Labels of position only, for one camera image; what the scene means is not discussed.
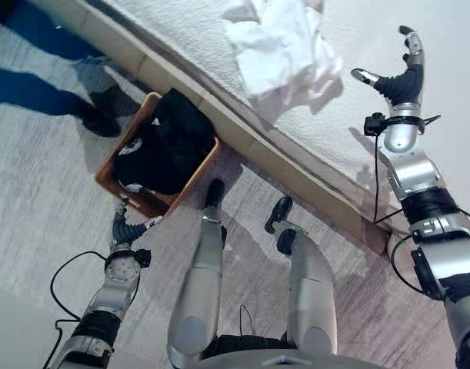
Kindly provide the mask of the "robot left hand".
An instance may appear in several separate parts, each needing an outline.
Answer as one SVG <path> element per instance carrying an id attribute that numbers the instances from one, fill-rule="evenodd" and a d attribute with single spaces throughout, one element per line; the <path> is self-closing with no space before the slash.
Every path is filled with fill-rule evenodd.
<path id="1" fill-rule="evenodd" d="M 112 219 L 112 241 L 115 245 L 132 245 L 133 242 L 138 240 L 148 229 L 153 228 L 163 219 L 163 217 L 159 215 L 141 224 L 128 224 L 125 213 L 127 212 L 129 202 L 129 198 L 120 200 Z"/>

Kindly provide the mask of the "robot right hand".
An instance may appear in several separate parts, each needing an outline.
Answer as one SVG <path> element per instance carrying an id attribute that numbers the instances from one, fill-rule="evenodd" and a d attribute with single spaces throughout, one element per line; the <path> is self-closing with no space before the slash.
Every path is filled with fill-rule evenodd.
<path id="1" fill-rule="evenodd" d="M 380 95 L 388 99 L 393 106 L 404 103 L 420 103 L 425 75 L 425 52 L 418 33 L 405 25 L 398 31 L 405 37 L 408 53 L 402 56 L 406 63 L 403 73 L 384 77 L 362 68 L 354 68 L 351 75 L 356 80 L 373 87 Z"/>

